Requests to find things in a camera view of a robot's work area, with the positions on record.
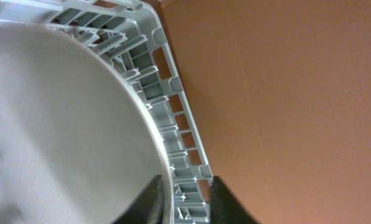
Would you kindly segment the grey plate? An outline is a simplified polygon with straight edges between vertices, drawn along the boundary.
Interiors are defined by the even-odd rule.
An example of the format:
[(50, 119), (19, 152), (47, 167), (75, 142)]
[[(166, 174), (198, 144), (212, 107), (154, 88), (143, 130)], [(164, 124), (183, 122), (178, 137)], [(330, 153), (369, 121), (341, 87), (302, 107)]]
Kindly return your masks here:
[(113, 223), (162, 175), (158, 128), (129, 83), (58, 30), (0, 26), (0, 223)]

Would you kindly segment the grey dishwasher rack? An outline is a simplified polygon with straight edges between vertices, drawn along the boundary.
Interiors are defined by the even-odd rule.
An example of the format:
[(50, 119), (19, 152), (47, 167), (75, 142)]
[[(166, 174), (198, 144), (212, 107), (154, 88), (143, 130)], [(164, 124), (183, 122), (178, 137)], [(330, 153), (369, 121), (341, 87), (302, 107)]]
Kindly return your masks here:
[(174, 178), (174, 222), (209, 223), (212, 171), (170, 48), (159, 1), (0, 0), (0, 25), (61, 30), (127, 79), (161, 133)]

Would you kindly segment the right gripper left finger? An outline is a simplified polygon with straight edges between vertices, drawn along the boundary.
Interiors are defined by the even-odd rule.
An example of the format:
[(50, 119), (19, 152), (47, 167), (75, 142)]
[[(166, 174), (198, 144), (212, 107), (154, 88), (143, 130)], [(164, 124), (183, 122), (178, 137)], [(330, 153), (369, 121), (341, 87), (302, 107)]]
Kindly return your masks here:
[(156, 175), (113, 224), (163, 224), (165, 201), (162, 175)]

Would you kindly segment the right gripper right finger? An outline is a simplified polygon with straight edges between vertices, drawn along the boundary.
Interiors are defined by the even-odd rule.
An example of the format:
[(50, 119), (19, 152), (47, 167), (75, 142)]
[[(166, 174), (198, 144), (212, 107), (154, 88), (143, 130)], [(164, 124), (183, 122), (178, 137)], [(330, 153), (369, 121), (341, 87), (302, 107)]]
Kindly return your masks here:
[(260, 224), (232, 194), (225, 182), (214, 176), (210, 186), (211, 224)]

